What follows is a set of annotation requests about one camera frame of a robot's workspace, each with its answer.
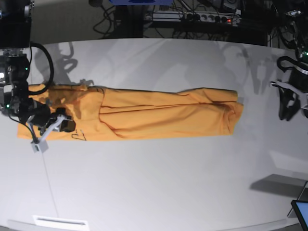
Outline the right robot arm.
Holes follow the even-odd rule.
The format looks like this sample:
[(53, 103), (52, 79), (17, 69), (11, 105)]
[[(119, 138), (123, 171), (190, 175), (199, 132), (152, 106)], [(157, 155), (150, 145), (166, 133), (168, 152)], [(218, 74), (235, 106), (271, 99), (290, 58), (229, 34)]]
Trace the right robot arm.
[[(66, 109), (51, 111), (49, 102), (34, 100), (35, 96), (50, 93), (53, 86), (54, 66), (49, 52), (39, 44), (31, 42), (32, 0), (2, 0), (0, 2), (0, 111), (11, 120), (24, 125), (30, 131), (37, 127), (40, 135), (53, 130), (72, 132), (76, 124)], [(38, 91), (30, 90), (28, 77), (31, 57), (26, 48), (38, 48), (49, 63), (50, 77)]]

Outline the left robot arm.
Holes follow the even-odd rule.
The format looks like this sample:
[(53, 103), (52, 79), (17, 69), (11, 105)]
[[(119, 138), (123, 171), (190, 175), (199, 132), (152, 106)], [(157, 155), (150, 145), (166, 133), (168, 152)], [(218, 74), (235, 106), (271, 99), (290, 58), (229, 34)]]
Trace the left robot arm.
[(278, 37), (295, 51), (295, 59), (285, 55), (276, 62), (281, 71), (291, 72), (288, 80), (270, 83), (279, 91), (279, 119), (290, 121), (299, 111), (308, 116), (308, 2), (274, 0), (273, 7)]

